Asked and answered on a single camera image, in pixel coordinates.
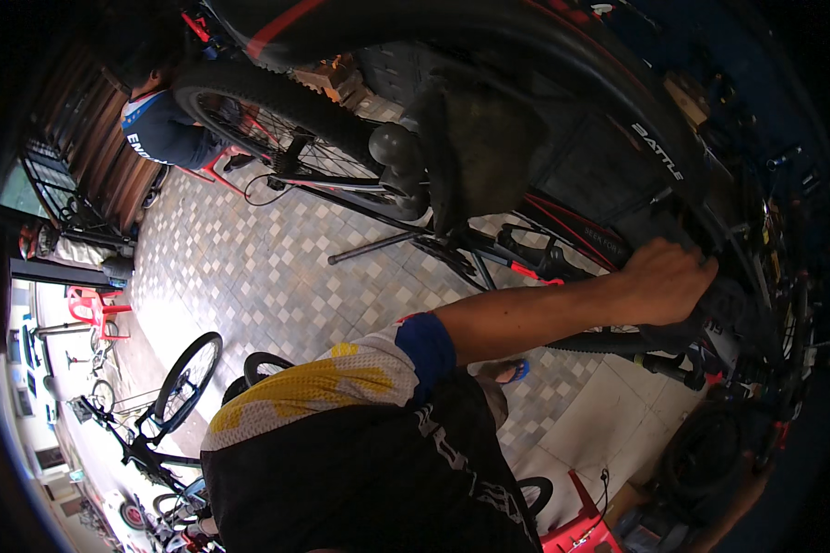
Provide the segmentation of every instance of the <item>bike shop floor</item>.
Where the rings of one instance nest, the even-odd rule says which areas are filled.
[[[387,119],[397,114],[390,106],[367,100],[360,110]],[[242,188],[264,172],[250,165],[228,180]],[[478,225],[494,234],[506,220],[516,222],[492,216]],[[222,334],[225,353],[197,407],[209,420],[252,351],[310,361],[339,341],[474,293],[408,243],[335,266],[326,262],[398,232],[300,190],[253,207],[218,184],[173,169],[162,197],[144,216],[127,295],[166,370],[202,332]],[[537,285],[489,265],[499,288]],[[504,389],[510,418],[498,439],[518,477],[542,475],[556,484],[549,514],[542,514],[545,525],[548,517],[565,521],[580,507],[565,474],[570,467],[598,499],[600,470],[607,466],[611,498],[628,479],[645,478],[646,467],[700,398],[615,356],[537,348],[527,357],[529,375]]]

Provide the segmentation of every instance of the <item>person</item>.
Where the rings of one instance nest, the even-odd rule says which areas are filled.
[[[541,550],[496,432],[501,382],[462,368],[596,326],[686,319],[717,271],[661,238],[623,270],[467,297],[339,343],[212,418],[203,476],[243,551]]]
[[[722,538],[753,508],[765,491],[765,485],[772,476],[772,470],[775,470],[774,464],[769,463],[762,470],[754,471],[755,456],[752,451],[745,451],[743,456],[741,484],[732,496],[728,508],[720,517],[697,533],[695,539],[683,548],[685,553],[713,551]]]
[[[143,158],[191,170],[204,167],[227,148],[232,158],[225,163],[225,172],[251,163],[255,158],[213,134],[175,102],[170,86],[176,64],[168,50],[153,46],[125,67],[124,78],[132,89],[120,115],[126,141]]]

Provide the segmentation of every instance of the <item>black hair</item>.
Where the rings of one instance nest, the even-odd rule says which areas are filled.
[[[148,82],[152,72],[161,72],[166,77],[180,61],[178,48],[152,42],[135,50],[132,57],[123,64],[120,77],[130,88],[141,87]]]

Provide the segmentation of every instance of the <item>sandal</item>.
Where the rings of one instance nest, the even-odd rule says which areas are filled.
[[[528,374],[528,361],[525,359],[515,359],[514,361],[517,362],[517,369],[513,372],[513,376],[510,377],[510,380],[507,382],[498,382],[502,386],[504,384],[509,384],[510,382],[518,382],[526,378]]]

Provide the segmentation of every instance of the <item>car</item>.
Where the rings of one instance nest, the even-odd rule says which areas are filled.
[[[46,424],[52,427],[58,420],[58,409],[53,396],[53,371],[46,342],[37,337],[37,321],[31,315],[24,316],[24,322],[18,330],[25,378],[36,402],[33,408],[35,412],[45,411]]]

